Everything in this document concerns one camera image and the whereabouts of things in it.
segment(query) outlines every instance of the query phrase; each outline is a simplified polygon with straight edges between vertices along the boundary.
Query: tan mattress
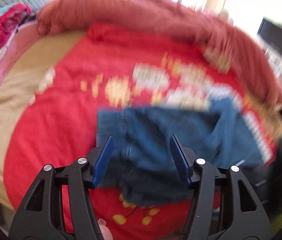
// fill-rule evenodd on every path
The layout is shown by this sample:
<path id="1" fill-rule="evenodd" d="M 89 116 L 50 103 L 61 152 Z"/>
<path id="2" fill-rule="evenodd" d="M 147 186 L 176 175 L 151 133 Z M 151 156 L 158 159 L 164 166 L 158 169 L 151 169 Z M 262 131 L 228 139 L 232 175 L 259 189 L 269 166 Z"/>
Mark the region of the tan mattress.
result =
<path id="1" fill-rule="evenodd" d="M 0 203 L 8 208 L 12 206 L 3 184 L 3 163 L 14 127 L 47 70 L 85 33 L 68 31 L 43 37 L 19 58 L 0 86 Z"/>

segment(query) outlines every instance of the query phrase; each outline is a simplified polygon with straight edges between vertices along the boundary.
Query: pink fabric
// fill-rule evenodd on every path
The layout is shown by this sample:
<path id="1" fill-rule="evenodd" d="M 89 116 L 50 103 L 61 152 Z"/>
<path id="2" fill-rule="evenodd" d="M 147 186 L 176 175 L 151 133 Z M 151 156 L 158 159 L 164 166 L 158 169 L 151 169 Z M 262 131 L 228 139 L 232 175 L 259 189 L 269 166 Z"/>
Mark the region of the pink fabric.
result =
<path id="1" fill-rule="evenodd" d="M 247 89 L 271 106 L 282 103 L 282 87 L 264 53 L 249 36 L 216 16 L 171 0 L 53 0 L 37 19 L 41 35 L 86 29 L 92 22 L 101 21 L 207 44 L 230 58 L 231 67 Z"/>
<path id="2" fill-rule="evenodd" d="M 31 13 L 30 7 L 23 4 L 15 4 L 0 16 L 0 49 L 8 41 L 11 33 L 22 20 L 24 12 Z"/>
<path id="3" fill-rule="evenodd" d="M 19 27 L 6 54 L 0 61 L 0 85 L 18 58 L 40 37 L 36 22 L 29 22 Z"/>

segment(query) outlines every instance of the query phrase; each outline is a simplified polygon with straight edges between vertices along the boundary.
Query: dark blue fabric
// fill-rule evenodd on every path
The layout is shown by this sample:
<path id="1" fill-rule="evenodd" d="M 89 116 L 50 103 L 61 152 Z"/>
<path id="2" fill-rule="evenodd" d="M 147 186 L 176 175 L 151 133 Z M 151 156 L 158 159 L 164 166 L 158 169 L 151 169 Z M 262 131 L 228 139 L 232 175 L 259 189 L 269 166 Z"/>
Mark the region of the dark blue fabric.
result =
<path id="1" fill-rule="evenodd" d="M 102 186 L 119 185 L 124 198 L 139 206 L 192 197 L 169 151 L 173 134 L 214 166 L 229 168 L 242 160 L 250 167 L 263 164 L 251 131 L 229 99 L 212 101 L 207 112 L 158 107 L 99 111 L 98 145 L 107 134 L 114 138 L 115 151 Z"/>

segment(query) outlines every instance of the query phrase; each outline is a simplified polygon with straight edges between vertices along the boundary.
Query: blue gripper pad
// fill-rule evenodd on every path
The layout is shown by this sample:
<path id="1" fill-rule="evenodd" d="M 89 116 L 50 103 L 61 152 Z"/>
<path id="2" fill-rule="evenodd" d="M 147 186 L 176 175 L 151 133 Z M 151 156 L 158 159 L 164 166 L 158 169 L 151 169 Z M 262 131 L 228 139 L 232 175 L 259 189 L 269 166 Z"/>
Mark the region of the blue gripper pad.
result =
<path id="1" fill-rule="evenodd" d="M 186 186 L 189 186 L 190 177 L 193 175 L 193 163 L 176 135 L 171 136 L 169 145 L 179 177 Z"/>
<path id="2" fill-rule="evenodd" d="M 100 154 L 97 152 L 95 157 L 98 158 L 94 160 L 90 159 L 90 153 L 88 155 L 90 165 L 92 166 L 91 168 L 93 168 L 93 179 L 91 182 L 95 187 L 97 187 L 97 185 L 103 180 L 110 157 L 114 150 L 113 137 L 109 135 L 108 139 L 105 140 L 100 147 L 94 148 L 94 150 L 97 150 L 98 152 L 101 151 Z"/>

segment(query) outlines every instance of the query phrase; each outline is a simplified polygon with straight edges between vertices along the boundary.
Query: black monitor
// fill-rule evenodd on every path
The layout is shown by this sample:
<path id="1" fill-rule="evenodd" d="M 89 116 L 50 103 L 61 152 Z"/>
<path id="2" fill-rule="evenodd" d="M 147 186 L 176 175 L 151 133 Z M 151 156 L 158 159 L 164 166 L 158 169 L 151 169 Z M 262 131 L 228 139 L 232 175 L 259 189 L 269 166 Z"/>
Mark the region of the black monitor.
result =
<path id="1" fill-rule="evenodd" d="M 282 55 L 282 28 L 263 18 L 258 30 L 259 36 Z"/>

